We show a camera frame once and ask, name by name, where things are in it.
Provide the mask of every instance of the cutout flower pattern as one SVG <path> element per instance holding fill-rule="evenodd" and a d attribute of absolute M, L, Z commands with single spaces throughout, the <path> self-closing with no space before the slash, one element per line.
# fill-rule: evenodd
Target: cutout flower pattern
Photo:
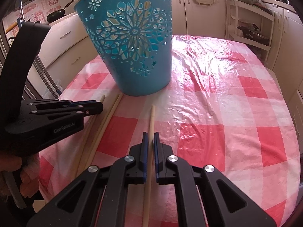
<path fill-rule="evenodd" d="M 100 46 L 100 42 L 98 41 L 98 37 L 96 36 L 96 33 L 94 31 L 92 31 L 91 29 L 88 29 L 87 27 L 86 27 L 86 32 L 89 35 L 89 37 L 90 37 L 92 43 L 94 44 L 95 48 L 98 50 L 98 52 L 100 54 L 103 55 L 104 52 L 103 52 L 103 50 Z"/>
<path fill-rule="evenodd" d="M 138 71 L 136 72 L 137 74 L 140 74 L 140 76 L 144 76 L 147 77 L 148 74 L 150 74 L 149 72 L 152 69 L 149 69 L 148 66 L 146 66 L 143 62 L 140 62 L 142 64 L 141 68 L 138 69 Z"/>
<path fill-rule="evenodd" d="M 100 7 L 100 2 L 102 2 L 102 0 L 90 0 L 89 6 L 87 8 L 97 11 L 97 8 Z"/>
<path fill-rule="evenodd" d="M 100 50 L 120 56 L 123 62 L 132 65 L 140 57 L 152 57 L 152 52 L 168 37 L 167 26 L 164 10 L 153 8 L 150 1 L 131 0 L 130 3 L 118 2 L 117 9 L 108 10 L 107 20 L 96 28 L 98 38 L 91 33 L 90 36 L 99 42 Z M 141 70 L 145 76 L 151 69 Z"/>

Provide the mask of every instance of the table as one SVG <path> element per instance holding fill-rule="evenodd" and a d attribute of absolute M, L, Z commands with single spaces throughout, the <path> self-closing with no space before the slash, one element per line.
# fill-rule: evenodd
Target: table
<path fill-rule="evenodd" d="M 88 63 L 60 96 L 111 100 L 119 90 L 100 57 Z M 93 164 L 111 165 L 141 143 L 151 105 L 162 143 L 194 166 L 212 164 L 281 226 L 297 199 L 300 159 L 296 132 L 278 87 L 244 44 L 174 36 L 172 80 L 149 96 L 124 96 Z M 71 179 L 68 169 L 81 132 L 40 153 L 40 191 L 46 200 Z M 178 226 L 173 186 L 152 182 L 151 227 Z M 143 186 L 129 187 L 125 226 L 141 226 Z"/>

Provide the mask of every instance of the white cabinet door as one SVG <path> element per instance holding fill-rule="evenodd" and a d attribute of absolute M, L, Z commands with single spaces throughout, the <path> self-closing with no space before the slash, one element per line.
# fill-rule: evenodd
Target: white cabinet door
<path fill-rule="evenodd" d="M 284 10 L 282 7 L 272 6 L 271 4 L 266 4 L 269 9 L 271 9 L 275 16 L 274 21 L 274 30 L 272 33 L 272 42 L 270 44 L 270 50 L 268 54 L 268 58 L 266 60 L 266 67 L 269 69 L 273 69 L 275 62 L 278 57 L 282 35 L 283 35 L 283 24 L 284 24 Z"/>
<path fill-rule="evenodd" d="M 66 89 L 82 68 L 97 55 L 90 38 L 86 37 L 55 60 L 47 71 L 54 81 L 60 80 L 61 87 Z"/>
<path fill-rule="evenodd" d="M 288 10 L 288 9 L 284 9 L 284 16 L 286 16 L 288 18 L 291 18 L 294 21 L 298 22 L 299 24 L 303 25 L 303 23 L 300 20 L 299 16 L 296 13 L 294 13 L 294 12 Z"/>
<path fill-rule="evenodd" d="M 188 35 L 225 38 L 226 0 L 218 0 L 211 6 L 185 0 L 185 13 Z"/>
<path fill-rule="evenodd" d="M 184 0 L 172 0 L 172 33 L 187 34 Z"/>
<path fill-rule="evenodd" d="M 39 53 L 45 67 L 66 50 L 88 36 L 78 14 L 53 25 L 46 35 Z"/>
<path fill-rule="evenodd" d="M 284 17 L 282 42 L 273 71 L 288 103 L 303 79 L 303 25 L 287 16 Z"/>

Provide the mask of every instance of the drawer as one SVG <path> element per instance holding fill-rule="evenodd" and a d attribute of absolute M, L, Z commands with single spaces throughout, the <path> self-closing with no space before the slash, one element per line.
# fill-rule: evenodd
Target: drawer
<path fill-rule="evenodd" d="M 66 50 L 88 36 L 78 14 L 53 25 L 41 45 L 40 59 L 48 67 Z"/>
<path fill-rule="evenodd" d="M 47 71 L 65 89 L 82 68 L 98 55 L 89 37 L 81 40 L 55 60 Z"/>
<path fill-rule="evenodd" d="M 298 90 L 290 99 L 288 109 L 296 129 L 301 154 L 303 153 L 303 99 Z"/>

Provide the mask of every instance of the pan handle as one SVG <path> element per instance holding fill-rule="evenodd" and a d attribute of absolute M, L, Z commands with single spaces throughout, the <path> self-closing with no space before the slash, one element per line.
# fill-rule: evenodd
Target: pan handle
<path fill-rule="evenodd" d="M 75 0 L 71 0 L 65 7 L 64 9 L 66 9 L 69 5 L 71 5 Z"/>

